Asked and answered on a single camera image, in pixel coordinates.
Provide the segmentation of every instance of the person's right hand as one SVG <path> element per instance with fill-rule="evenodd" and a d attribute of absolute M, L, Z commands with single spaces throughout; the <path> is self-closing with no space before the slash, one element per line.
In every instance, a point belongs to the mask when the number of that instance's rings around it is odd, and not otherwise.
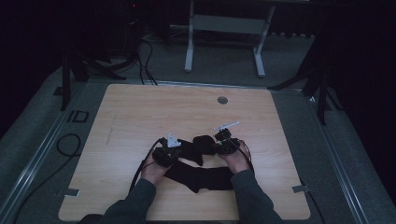
<path fill-rule="evenodd" d="M 241 144 L 239 148 L 245 153 L 248 158 L 250 158 L 250 152 L 248 151 L 245 142 L 243 140 L 239 140 L 239 142 Z M 236 150 L 234 154 L 219 155 L 219 157 L 227 162 L 231 172 L 233 172 L 233 174 L 235 175 L 241 171 L 250 169 L 247 160 L 239 150 Z"/>

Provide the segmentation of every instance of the wooden table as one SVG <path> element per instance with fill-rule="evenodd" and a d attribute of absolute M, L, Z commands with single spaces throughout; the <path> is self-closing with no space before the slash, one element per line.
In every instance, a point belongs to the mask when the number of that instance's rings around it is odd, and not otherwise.
<path fill-rule="evenodd" d="M 228 103 L 222 105 L 218 97 Z M 233 137 L 250 148 L 257 180 L 283 219 L 307 219 L 310 211 L 272 95 L 267 90 L 137 86 L 114 84 L 107 88 L 92 125 L 70 189 L 61 220 L 80 220 L 87 214 L 103 214 L 128 194 L 134 173 L 152 144 L 171 133 L 191 141 L 214 135 L 213 128 L 239 120 L 229 128 Z M 204 156 L 204 167 L 226 166 L 217 156 Z M 232 190 L 201 189 L 195 194 L 165 178 L 157 188 L 148 220 L 237 220 Z"/>

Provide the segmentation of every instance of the gray carpet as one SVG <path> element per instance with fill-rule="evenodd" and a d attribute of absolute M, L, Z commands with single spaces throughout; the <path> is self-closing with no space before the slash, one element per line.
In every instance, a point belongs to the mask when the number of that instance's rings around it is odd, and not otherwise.
<path fill-rule="evenodd" d="M 260 78 L 256 75 L 251 49 L 247 46 L 230 46 L 217 41 L 215 43 L 220 44 L 220 47 L 214 48 L 211 46 L 214 44 L 213 41 L 206 41 L 207 36 L 197 38 L 193 70 L 185 73 L 187 42 L 184 35 L 175 36 L 167 45 L 163 42 L 155 42 L 154 36 L 146 39 L 154 47 L 148 69 L 159 81 L 262 88 L 278 84 L 294 76 L 313 40 L 303 37 L 287 39 L 283 36 L 269 36 L 262 54 L 267 76 Z M 143 45 L 141 51 L 142 58 L 147 58 L 149 46 Z M 140 82 L 136 67 L 120 75 L 128 77 L 123 83 Z M 73 90 L 81 86 L 84 89 L 71 104 L 70 110 L 88 111 L 90 115 L 86 123 L 63 122 L 56 139 L 67 133 L 76 133 L 81 137 L 82 145 L 84 144 L 106 86 L 112 82 L 115 81 L 101 76 L 92 76 L 88 84 L 73 82 Z M 53 121 L 57 119 L 57 116 L 62 115 L 59 111 L 61 97 L 52 95 L 55 88 L 60 85 L 61 73 L 57 71 L 47 79 L 21 117 L 1 139 L 1 202 L 12 191 L 19 174 L 39 148 Z M 292 88 L 300 89 L 303 85 L 304 82 L 300 82 Z M 300 93 L 295 91 L 274 92 L 273 96 L 297 172 L 305 184 L 311 188 L 311 193 L 326 223 L 355 223 L 332 162 L 329 160 L 327 145 L 320 133 L 321 127 L 312 115 L 310 105 Z M 346 114 L 333 109 L 326 112 L 326 120 L 327 129 L 346 168 L 346 173 L 359 195 L 369 223 L 394 223 L 395 207 L 380 184 Z M 74 138 L 66 138 L 61 143 L 61 147 L 69 152 L 72 152 L 76 145 L 77 141 Z M 52 145 L 32 186 L 41 183 L 66 160 L 67 158 L 56 150 L 56 146 Z M 21 210 L 18 223 L 62 223 L 57 215 L 63 201 L 59 192 L 68 187 L 77 163 L 78 158 L 71 160 L 60 173 L 29 199 Z M 286 223 L 321 223 L 313 201 L 308 195 L 306 198 L 311 209 L 311 218 L 304 221 L 288 220 Z"/>

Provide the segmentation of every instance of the hand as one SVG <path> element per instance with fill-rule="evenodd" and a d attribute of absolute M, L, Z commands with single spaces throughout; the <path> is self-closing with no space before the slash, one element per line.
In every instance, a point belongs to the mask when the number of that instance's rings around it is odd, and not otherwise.
<path fill-rule="evenodd" d="M 170 167 L 166 168 L 157 164 L 157 162 L 152 158 L 152 152 L 148 155 L 148 158 L 143 165 L 145 168 L 142 170 L 140 177 L 147 179 L 156 186 L 161 182 L 163 175 L 165 175 L 166 171 L 168 171 Z"/>
<path fill-rule="evenodd" d="M 245 153 L 245 155 L 247 155 L 248 158 L 250 158 L 250 152 L 248 151 L 245 142 L 243 140 L 239 140 L 239 142 L 241 144 L 239 148 Z M 219 155 L 219 157 L 227 162 L 231 172 L 235 175 L 241 171 L 250 169 L 247 160 L 239 150 L 236 150 L 234 154 Z"/>

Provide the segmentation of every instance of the sleeve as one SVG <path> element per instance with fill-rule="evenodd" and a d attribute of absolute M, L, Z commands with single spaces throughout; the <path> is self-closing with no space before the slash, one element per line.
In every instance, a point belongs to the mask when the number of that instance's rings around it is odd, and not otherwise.
<path fill-rule="evenodd" d="M 231 178 L 231 182 L 241 223 L 283 223 L 251 170 L 239 172 Z"/>
<path fill-rule="evenodd" d="M 155 186 L 146 179 L 140 178 L 125 200 L 119 200 L 111 205 L 98 224 L 145 223 L 155 194 Z"/>

